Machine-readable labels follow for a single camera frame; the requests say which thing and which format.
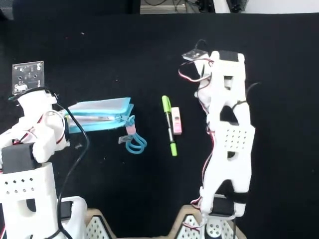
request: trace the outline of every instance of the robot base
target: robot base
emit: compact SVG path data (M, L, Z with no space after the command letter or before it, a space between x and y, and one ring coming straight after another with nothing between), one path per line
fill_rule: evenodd
M200 224L201 214L192 206L185 205L179 211L176 220L167 236L154 237L152 239L233 239L233 223L231 221L222 221L210 219L203 228L203 235L196 230L191 230L183 226L183 222L191 226ZM89 209L86 215L86 239L118 239L112 232L107 221L97 209ZM236 228L236 238L246 239L245 235ZM148 238L125 238L125 239L148 239Z

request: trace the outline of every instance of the eraser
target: eraser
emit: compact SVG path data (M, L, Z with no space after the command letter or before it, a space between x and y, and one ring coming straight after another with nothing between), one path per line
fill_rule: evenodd
M181 121L180 121L180 114L179 114L179 107L172 107L171 108L171 118L173 122L173 133L175 135L181 134Z

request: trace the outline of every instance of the pink tag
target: pink tag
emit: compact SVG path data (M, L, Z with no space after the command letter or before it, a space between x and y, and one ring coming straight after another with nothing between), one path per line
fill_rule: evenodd
M126 132L128 133L128 135L133 135L136 133L136 128L135 128L135 124L132 126L127 126L126 127Z

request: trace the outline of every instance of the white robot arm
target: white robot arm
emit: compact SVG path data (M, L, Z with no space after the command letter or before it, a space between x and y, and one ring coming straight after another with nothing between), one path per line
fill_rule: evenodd
M203 169L198 208L205 221L209 218L231 220L243 216L246 194L251 178L251 149L255 134L250 124L249 106L245 94L245 58L243 54L194 49L183 55L193 62L201 75L195 96L207 114L207 129L211 134L213 151ZM238 122L221 121L220 113L230 107ZM231 180L233 192L217 195L225 180ZM214 199L218 207L214 208Z
M9 239L44 239L58 232L57 196L52 164L55 151L69 146L64 116L52 109L56 97L39 90L18 98L24 117L0 135L0 203ZM36 212L26 200L33 199ZM80 197L70 202L71 215L62 222L73 239L84 238L87 209ZM55 239L65 236L60 232Z

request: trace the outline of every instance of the pencil case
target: pencil case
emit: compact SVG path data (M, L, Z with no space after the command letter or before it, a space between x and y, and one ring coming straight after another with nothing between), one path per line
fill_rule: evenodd
M85 131L98 131L126 127L128 135L119 138L119 143L125 143L128 152L140 154L147 146L147 142L136 132L135 116L130 115L134 107L131 98L117 98L102 101L78 102L69 107L77 121ZM81 130L68 116L69 132L79 133Z

